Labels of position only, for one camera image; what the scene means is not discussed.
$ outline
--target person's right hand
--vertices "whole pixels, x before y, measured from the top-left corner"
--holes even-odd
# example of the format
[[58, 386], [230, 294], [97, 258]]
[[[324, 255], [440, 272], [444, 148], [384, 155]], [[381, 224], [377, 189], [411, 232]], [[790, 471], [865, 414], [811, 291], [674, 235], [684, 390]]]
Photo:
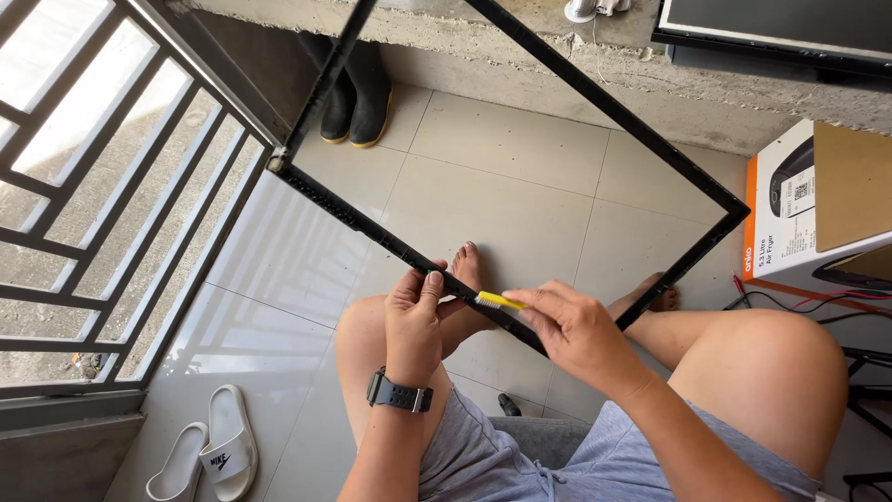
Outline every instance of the person's right hand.
[[561, 369], [611, 399], [629, 397], [659, 378], [625, 340], [607, 309], [559, 280], [502, 296], [531, 308], [520, 312]]

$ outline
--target qr code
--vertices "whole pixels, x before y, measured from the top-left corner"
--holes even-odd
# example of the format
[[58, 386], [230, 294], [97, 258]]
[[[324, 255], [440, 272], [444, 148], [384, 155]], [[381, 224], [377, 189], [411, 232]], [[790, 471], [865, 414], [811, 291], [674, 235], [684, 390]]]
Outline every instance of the qr code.
[[808, 183], [803, 183], [796, 187], [796, 190], [793, 193], [793, 200], [799, 200], [802, 197], [808, 195]]

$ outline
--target gray chair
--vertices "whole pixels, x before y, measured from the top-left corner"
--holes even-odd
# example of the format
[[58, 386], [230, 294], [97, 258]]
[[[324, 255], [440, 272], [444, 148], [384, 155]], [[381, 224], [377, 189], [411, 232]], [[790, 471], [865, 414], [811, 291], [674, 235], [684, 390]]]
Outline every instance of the gray chair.
[[491, 416], [497, 431], [511, 435], [530, 460], [549, 469], [560, 469], [570, 461], [588, 435], [591, 424], [531, 416]]

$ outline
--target person's left hand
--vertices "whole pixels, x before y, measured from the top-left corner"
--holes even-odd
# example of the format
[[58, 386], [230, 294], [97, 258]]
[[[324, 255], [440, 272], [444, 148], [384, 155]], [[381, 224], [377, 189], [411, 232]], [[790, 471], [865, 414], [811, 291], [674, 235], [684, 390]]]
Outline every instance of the person's left hand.
[[[444, 260], [434, 262], [446, 269]], [[423, 276], [409, 270], [385, 299], [385, 375], [393, 383], [424, 389], [440, 364], [440, 322], [465, 306], [457, 298], [440, 304], [442, 292], [442, 274], [434, 271]]]

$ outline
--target red wire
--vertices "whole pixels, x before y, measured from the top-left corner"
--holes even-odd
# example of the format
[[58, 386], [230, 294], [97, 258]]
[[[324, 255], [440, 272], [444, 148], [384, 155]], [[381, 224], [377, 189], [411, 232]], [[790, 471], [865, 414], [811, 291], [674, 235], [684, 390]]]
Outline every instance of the red wire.
[[814, 300], [822, 300], [822, 299], [826, 299], [826, 298], [828, 298], [828, 297], [832, 297], [833, 295], [846, 295], [846, 296], [850, 296], [850, 297], [861, 297], [861, 298], [868, 298], [868, 299], [870, 299], [870, 300], [889, 300], [889, 299], [892, 299], [892, 295], [887, 295], [887, 296], [884, 296], [884, 297], [877, 297], [877, 296], [874, 296], [874, 295], [865, 295], [864, 293], [858, 293], [858, 292], [856, 292], [856, 291], [833, 291], [832, 293], [826, 293], [826, 294], [824, 294], [824, 295], [820, 295], [820, 296], [817, 297], [817, 298], [808, 298], [808, 299], [802, 300], [801, 302], [799, 302], [799, 303], [793, 305], [793, 306], [790, 307], [789, 309], [790, 309], [790, 310], [795, 310], [797, 307], [799, 307], [799, 306], [801, 306], [801, 305], [804, 305], [804, 304], [807, 304], [808, 302], [811, 302], [811, 301], [814, 301]]

